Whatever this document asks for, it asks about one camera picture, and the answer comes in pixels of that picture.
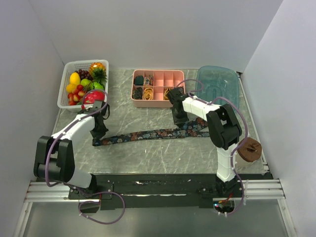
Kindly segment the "dark floral patterned necktie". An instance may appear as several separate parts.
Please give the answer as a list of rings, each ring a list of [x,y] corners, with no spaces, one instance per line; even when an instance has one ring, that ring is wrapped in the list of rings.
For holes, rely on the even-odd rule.
[[[115,135],[102,139],[92,139],[94,147],[126,143],[141,140],[159,140],[159,139],[181,139],[187,137],[209,137],[208,124],[201,118],[196,118],[190,122],[188,129],[182,129],[181,126],[169,129],[155,129],[147,131],[132,132],[128,134]]]

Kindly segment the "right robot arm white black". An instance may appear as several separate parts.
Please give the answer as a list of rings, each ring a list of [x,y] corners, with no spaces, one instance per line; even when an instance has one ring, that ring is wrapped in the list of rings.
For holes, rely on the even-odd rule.
[[[176,126],[184,127],[189,124],[188,113],[207,122],[209,137],[217,149],[216,191],[222,197],[228,196],[237,184],[236,148],[242,135],[232,106],[202,102],[196,96],[183,94],[179,87],[167,92],[166,96],[172,104],[173,121]]]

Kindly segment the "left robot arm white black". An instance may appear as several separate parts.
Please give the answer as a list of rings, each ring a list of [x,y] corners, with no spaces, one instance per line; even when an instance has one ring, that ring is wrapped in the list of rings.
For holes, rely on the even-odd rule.
[[[75,119],[58,133],[42,136],[37,142],[34,175],[44,179],[48,187],[58,184],[76,188],[86,198],[97,195],[96,176],[84,172],[75,165],[75,151],[79,140],[87,133],[93,142],[98,142],[108,132],[104,116],[109,105],[96,100],[87,109],[82,109]]]

